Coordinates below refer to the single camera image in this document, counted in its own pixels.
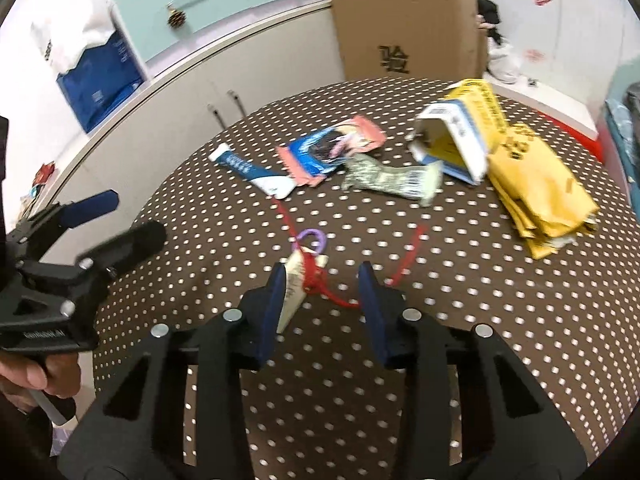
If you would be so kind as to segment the person's left hand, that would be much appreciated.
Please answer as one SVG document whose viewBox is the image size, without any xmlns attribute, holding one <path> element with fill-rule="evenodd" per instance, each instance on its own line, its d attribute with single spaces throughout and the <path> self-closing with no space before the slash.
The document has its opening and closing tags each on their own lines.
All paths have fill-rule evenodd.
<svg viewBox="0 0 640 480">
<path fill-rule="evenodd" d="M 37 406 L 32 390 L 67 399 L 76 396 L 81 386 L 77 353 L 47 356 L 41 366 L 26 356 L 2 351 L 0 375 L 1 393 L 24 412 Z"/>
</svg>

